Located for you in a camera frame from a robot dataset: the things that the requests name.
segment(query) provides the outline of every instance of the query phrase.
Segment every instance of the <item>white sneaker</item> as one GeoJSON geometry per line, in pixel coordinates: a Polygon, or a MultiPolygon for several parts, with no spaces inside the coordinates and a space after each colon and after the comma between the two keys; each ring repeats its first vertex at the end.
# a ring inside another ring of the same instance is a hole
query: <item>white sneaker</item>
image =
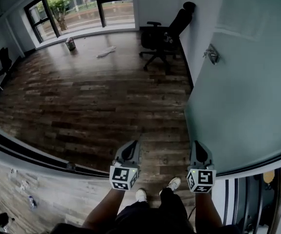
{"type": "Polygon", "coordinates": [[[144,190],[139,189],[136,192],[136,200],[137,202],[146,202],[147,201],[147,194],[144,190]]]}
{"type": "Polygon", "coordinates": [[[166,188],[171,188],[171,190],[174,192],[180,186],[180,183],[181,179],[179,177],[175,177],[170,181],[169,185],[166,188]]]}

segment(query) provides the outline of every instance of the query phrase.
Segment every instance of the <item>chair armrest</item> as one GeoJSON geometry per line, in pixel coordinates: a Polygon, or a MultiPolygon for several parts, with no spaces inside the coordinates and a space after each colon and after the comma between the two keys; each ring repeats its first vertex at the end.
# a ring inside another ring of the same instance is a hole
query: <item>chair armrest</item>
{"type": "Polygon", "coordinates": [[[147,21],[147,24],[151,24],[154,27],[157,27],[158,25],[161,26],[161,23],[160,22],[156,22],[156,21],[147,21]]]}

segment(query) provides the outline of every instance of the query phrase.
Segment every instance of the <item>metal door handle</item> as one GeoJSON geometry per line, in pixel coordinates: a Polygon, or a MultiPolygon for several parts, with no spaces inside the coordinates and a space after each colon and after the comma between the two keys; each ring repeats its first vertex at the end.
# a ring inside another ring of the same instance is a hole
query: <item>metal door handle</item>
{"type": "Polygon", "coordinates": [[[209,60],[213,63],[213,65],[216,65],[220,59],[219,53],[212,44],[210,44],[208,49],[206,49],[206,51],[204,52],[203,57],[206,58],[207,56],[209,60]]]}

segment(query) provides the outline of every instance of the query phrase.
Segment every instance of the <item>trash bin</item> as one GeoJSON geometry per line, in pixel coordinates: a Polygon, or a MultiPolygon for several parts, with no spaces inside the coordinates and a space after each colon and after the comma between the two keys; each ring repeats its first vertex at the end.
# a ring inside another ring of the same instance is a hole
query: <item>trash bin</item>
{"type": "Polygon", "coordinates": [[[75,49],[75,43],[74,43],[74,40],[72,37],[69,37],[67,40],[66,40],[66,45],[68,47],[68,49],[71,51],[71,50],[74,50],[75,49]]]}

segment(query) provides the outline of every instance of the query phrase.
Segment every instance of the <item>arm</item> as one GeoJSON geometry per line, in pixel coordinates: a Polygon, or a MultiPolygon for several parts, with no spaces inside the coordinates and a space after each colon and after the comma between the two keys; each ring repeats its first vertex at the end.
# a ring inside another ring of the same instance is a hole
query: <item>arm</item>
{"type": "Polygon", "coordinates": [[[111,189],[88,215],[82,227],[95,232],[107,229],[116,219],[124,194],[125,191],[111,189]]]}
{"type": "Polygon", "coordinates": [[[196,194],[195,228],[198,234],[207,234],[222,227],[223,223],[214,206],[211,195],[196,194]]]}

